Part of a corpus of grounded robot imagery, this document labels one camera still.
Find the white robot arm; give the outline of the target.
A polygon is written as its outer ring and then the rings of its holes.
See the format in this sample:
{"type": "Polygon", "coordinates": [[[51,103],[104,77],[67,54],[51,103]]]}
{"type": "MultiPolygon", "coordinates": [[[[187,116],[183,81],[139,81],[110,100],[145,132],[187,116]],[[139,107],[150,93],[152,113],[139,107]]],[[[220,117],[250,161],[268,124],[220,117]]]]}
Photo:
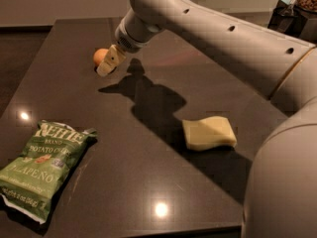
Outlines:
{"type": "Polygon", "coordinates": [[[98,65],[111,73],[170,30],[288,114],[264,141],[246,189],[242,238],[317,238],[317,48],[190,0],[130,0],[115,45],[98,65]]]}

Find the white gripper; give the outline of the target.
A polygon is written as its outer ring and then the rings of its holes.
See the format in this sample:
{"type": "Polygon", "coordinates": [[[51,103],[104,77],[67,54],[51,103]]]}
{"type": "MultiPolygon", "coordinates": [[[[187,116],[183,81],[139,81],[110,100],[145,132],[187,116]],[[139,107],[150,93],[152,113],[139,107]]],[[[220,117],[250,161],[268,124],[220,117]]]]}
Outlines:
{"type": "Polygon", "coordinates": [[[108,54],[103,62],[96,66],[97,74],[100,76],[110,74],[125,60],[124,52],[137,53],[148,44],[151,38],[162,31],[163,28],[143,21],[130,9],[115,31],[116,43],[120,48],[112,45],[107,49],[108,54]]]}

